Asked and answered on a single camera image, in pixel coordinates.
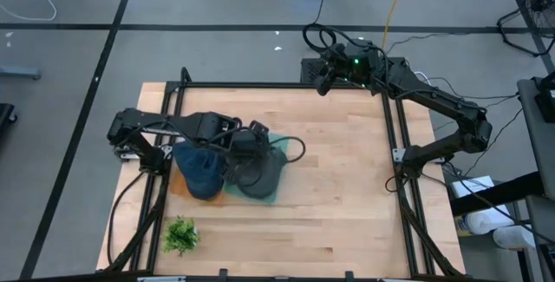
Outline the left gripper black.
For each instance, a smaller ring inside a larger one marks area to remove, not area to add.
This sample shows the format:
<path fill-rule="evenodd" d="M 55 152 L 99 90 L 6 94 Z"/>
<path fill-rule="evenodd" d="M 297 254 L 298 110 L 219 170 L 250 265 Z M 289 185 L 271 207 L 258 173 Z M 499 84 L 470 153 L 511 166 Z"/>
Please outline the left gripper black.
<path fill-rule="evenodd" d="M 239 162 L 251 161 L 261 157 L 269 147 L 269 129 L 259 121 L 253 120 L 244 127 L 241 120 L 234 120 L 233 132 L 230 134 L 231 146 L 227 153 L 225 182 L 235 183 L 235 174 Z"/>

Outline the black aluminium table frame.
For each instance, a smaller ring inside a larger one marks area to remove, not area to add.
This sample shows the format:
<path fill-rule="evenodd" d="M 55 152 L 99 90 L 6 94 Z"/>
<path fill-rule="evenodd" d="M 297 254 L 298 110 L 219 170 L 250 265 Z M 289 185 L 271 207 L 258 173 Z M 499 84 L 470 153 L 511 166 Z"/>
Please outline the black aluminium table frame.
<path fill-rule="evenodd" d="M 144 178 L 138 163 L 121 168 L 123 198 L 114 234 L 103 247 L 121 252 L 145 217 L 144 204 L 166 196 L 161 217 L 126 264 L 159 275 L 230 277 L 408 278 L 438 273 L 414 231 L 402 219 L 392 179 L 393 147 L 434 138 L 430 115 L 414 102 L 384 106 L 360 89 L 321 97 L 298 82 L 192 82 L 177 95 L 165 82 L 146 82 L 138 108 L 156 112 L 181 106 L 183 114 L 216 111 L 258 120 L 286 135 L 294 158 L 275 202 L 223 193 L 220 205 L 194 205 L 169 192 L 171 176 Z M 162 252 L 167 226 L 194 219 L 200 243 L 179 256 Z"/>

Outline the white paper towel roll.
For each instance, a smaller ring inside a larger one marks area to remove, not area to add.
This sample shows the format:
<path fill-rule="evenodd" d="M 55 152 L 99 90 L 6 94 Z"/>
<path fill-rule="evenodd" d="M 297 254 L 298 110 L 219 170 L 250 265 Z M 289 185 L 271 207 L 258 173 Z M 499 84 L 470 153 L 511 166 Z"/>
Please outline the white paper towel roll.
<path fill-rule="evenodd" d="M 454 217 L 456 231 L 460 237 L 482 235 L 505 226 L 513 226 L 514 221 L 495 208 Z"/>
<path fill-rule="evenodd" d="M 533 234 L 524 226 L 497 228 L 493 231 L 493 240 L 499 247 L 509 250 L 535 248 Z"/>

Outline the grey side table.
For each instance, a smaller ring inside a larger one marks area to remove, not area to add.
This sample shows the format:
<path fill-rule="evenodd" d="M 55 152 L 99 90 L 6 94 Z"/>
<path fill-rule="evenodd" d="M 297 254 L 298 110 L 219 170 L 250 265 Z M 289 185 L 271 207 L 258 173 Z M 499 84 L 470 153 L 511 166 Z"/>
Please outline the grey side table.
<path fill-rule="evenodd" d="M 519 80 L 517 88 L 545 196 L 555 200 L 555 123 L 546 122 L 541 114 L 535 81 Z"/>

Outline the green mat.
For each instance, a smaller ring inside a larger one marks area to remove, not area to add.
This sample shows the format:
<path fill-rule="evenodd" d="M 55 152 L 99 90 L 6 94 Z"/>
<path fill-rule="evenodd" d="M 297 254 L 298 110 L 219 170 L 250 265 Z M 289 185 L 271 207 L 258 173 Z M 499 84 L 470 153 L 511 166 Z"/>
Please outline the green mat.
<path fill-rule="evenodd" d="M 271 144 L 270 148 L 280 148 L 286 155 L 286 151 L 287 151 L 287 148 L 288 148 L 288 140 L 289 140 L 288 137 L 282 136 L 280 134 L 270 134 L 270 144 Z M 286 158 L 287 158 L 287 161 L 286 161 L 286 164 L 284 165 L 284 167 L 289 162 L 289 159 L 288 159 L 287 155 L 286 155 Z M 226 194 L 230 194 L 230 195 L 238 197 L 242 200 L 248 200 L 248 201 L 253 201 L 253 202 L 261 202 L 261 203 L 264 203 L 264 204 L 267 204 L 267 205 L 271 205 L 275 202 L 275 200 L 278 196 L 278 189 L 279 189 L 279 185 L 280 185 L 280 182 L 281 182 L 281 176 L 282 176 L 282 172 L 284 171 L 284 167 L 281 171 L 280 181 L 278 183 L 277 190 L 275 191 L 275 193 L 273 193 L 272 195 L 270 195 L 270 196 L 268 196 L 264 199 L 259 200 L 259 199 L 254 199 L 254 198 L 248 197 L 247 195 L 245 195 L 244 193 L 242 193 L 238 189 L 238 187 L 235 185 L 235 183 L 226 183 L 225 182 L 223 191 Z"/>

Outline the grey-green cap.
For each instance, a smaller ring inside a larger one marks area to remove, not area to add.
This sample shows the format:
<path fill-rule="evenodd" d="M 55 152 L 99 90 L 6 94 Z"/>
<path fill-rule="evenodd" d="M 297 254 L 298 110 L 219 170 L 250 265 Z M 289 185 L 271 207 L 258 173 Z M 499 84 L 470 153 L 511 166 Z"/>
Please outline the grey-green cap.
<path fill-rule="evenodd" d="M 270 148 L 261 156 L 241 161 L 233 175 L 234 183 L 248 197 L 264 199 L 277 190 L 286 161 L 280 148 Z"/>

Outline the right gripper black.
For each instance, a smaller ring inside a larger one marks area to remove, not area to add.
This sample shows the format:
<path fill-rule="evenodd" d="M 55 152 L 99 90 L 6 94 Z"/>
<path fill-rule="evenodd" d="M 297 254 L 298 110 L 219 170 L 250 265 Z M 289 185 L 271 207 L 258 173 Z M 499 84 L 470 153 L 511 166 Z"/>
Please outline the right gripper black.
<path fill-rule="evenodd" d="M 352 42 L 335 43 L 323 52 L 327 70 L 324 77 L 315 79 L 315 88 L 320 96 L 326 96 L 333 85 L 336 75 L 344 75 L 350 79 L 370 77 L 373 70 L 382 66 L 380 49 L 371 41 L 354 40 Z"/>

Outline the white box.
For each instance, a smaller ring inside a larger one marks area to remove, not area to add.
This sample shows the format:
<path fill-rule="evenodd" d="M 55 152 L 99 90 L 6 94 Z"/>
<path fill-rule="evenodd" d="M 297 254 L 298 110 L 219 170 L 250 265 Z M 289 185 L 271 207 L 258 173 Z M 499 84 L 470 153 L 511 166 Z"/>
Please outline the white box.
<path fill-rule="evenodd" d="M 450 184 L 455 198 L 464 197 L 471 192 L 477 193 L 494 186 L 495 184 L 490 176 L 458 180 Z"/>

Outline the black shelf beam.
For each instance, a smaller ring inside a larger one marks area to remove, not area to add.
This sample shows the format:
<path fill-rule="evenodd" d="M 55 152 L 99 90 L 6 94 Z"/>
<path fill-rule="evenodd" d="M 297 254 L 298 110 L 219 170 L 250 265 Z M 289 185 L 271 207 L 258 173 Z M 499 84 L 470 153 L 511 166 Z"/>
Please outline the black shelf beam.
<path fill-rule="evenodd" d="M 453 216 L 497 207 L 509 202 L 523 200 L 526 196 L 545 196 L 545 189 L 538 171 L 513 180 L 451 200 Z"/>

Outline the orange mat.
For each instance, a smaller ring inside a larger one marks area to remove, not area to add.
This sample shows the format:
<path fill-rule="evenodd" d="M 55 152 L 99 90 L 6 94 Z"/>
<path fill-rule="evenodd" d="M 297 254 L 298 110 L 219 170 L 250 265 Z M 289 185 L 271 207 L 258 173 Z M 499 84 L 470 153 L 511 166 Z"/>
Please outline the orange mat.
<path fill-rule="evenodd" d="M 171 176 L 169 185 L 169 192 L 173 197 L 182 200 L 186 203 L 193 203 L 194 205 L 220 205 L 225 198 L 222 192 L 218 192 L 214 197 L 209 200 L 200 200 L 194 198 L 189 192 L 186 180 L 179 170 L 174 170 Z"/>

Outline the black device on side table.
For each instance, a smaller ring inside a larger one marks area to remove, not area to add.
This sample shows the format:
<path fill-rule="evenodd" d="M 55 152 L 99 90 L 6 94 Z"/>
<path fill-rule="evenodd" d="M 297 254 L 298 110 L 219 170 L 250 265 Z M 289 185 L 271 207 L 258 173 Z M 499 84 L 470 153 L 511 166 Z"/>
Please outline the black device on side table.
<path fill-rule="evenodd" d="M 555 123 L 555 70 L 548 76 L 537 79 L 538 93 L 534 100 L 547 123 Z"/>

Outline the black keyboard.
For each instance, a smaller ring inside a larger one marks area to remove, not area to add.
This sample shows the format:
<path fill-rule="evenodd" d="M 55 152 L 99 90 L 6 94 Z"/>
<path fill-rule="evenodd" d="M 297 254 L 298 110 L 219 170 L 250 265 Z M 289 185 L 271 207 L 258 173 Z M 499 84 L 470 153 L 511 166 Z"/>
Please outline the black keyboard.
<path fill-rule="evenodd" d="M 311 83 L 318 86 L 317 78 L 324 77 L 327 65 L 324 60 L 306 58 L 301 61 L 301 83 Z M 332 89 L 377 89 L 380 91 L 388 83 L 389 93 L 400 93 L 402 90 L 414 89 L 415 84 L 420 82 L 416 74 L 409 68 L 408 63 L 402 57 L 394 57 L 388 61 L 388 75 L 383 70 L 373 70 L 370 77 L 353 78 L 337 74 L 335 81 L 331 83 Z"/>

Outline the black floor object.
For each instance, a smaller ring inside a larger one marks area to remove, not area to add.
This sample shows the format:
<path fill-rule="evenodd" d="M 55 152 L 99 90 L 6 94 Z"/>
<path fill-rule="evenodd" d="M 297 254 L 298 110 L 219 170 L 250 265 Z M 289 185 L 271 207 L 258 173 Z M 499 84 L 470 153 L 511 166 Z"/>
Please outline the black floor object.
<path fill-rule="evenodd" d="M 10 126 L 18 120 L 15 106 L 10 103 L 0 103 L 0 140 L 10 130 Z"/>

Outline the grey floor bar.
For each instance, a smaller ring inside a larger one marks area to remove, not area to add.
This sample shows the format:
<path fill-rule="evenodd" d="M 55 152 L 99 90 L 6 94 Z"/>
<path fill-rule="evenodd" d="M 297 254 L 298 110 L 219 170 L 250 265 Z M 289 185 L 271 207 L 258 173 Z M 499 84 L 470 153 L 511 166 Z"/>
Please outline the grey floor bar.
<path fill-rule="evenodd" d="M 14 76 L 19 78 L 40 80 L 42 74 L 39 68 L 0 65 L 0 76 Z"/>

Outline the small green potted plant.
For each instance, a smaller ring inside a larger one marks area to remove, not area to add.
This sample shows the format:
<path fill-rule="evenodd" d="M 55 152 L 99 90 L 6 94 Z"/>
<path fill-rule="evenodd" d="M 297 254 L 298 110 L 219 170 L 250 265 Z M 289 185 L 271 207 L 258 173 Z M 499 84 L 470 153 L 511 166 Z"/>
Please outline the small green potted plant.
<path fill-rule="evenodd" d="M 194 219 L 185 220 L 178 216 L 167 226 L 162 240 L 162 252 L 176 252 L 181 257 L 200 243 L 199 230 Z"/>

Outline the blue denim cap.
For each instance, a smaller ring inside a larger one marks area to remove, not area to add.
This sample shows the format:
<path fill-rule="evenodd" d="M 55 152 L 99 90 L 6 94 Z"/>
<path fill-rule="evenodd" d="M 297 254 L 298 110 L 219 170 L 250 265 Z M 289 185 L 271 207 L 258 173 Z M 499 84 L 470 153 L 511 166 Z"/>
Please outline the blue denim cap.
<path fill-rule="evenodd" d="M 173 145 L 173 158 L 193 198 L 212 200 L 220 193 L 224 185 L 221 172 L 225 165 L 220 154 L 182 141 Z"/>

